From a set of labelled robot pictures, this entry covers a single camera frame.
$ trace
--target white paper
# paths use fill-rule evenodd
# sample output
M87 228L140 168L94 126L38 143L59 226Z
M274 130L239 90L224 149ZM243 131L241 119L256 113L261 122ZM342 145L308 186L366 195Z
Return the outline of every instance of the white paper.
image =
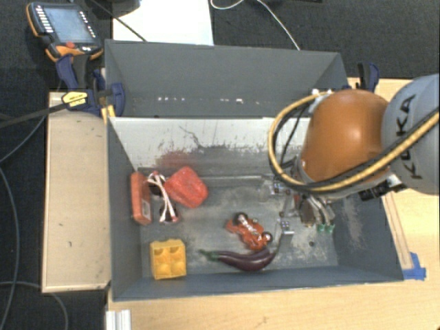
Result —
M140 0L140 7L121 17L147 41L213 45L208 0ZM113 20L113 39L140 39Z

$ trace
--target handheld controller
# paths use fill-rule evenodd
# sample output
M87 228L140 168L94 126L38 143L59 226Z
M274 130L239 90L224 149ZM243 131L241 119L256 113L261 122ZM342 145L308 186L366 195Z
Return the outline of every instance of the handheld controller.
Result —
M26 15L33 34L53 61L66 54L86 54L93 60L103 52L98 35L74 3L33 2L27 5Z

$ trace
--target orange object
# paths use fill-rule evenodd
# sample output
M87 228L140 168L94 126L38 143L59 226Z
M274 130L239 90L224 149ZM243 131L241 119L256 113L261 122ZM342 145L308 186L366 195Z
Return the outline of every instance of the orange object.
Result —
M244 212L238 212L235 218L226 223L226 230L239 234L242 241L251 250L261 250L272 241L272 235L264 231L255 219L249 219Z
M141 225L152 222L150 207L150 188L147 178L141 173L132 173L131 183L131 209L133 219Z
M196 172L184 166L164 183L169 197L188 208L196 208L208 197L208 189Z

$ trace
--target orange package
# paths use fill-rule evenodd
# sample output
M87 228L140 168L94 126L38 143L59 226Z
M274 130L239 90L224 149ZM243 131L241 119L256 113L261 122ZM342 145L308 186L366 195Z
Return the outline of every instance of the orange package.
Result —
M208 197L208 188L189 166L184 166L164 183L170 198L188 208L196 208Z
M141 225L152 222L150 207L150 188L147 178L141 173L132 173L131 183L131 209L133 219Z

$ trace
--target red sponge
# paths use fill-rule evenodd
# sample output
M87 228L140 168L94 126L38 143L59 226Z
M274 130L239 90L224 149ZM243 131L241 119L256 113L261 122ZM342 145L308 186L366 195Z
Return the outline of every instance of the red sponge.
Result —
M170 198L188 208L196 208L208 196L208 189L196 172L184 166L164 183Z

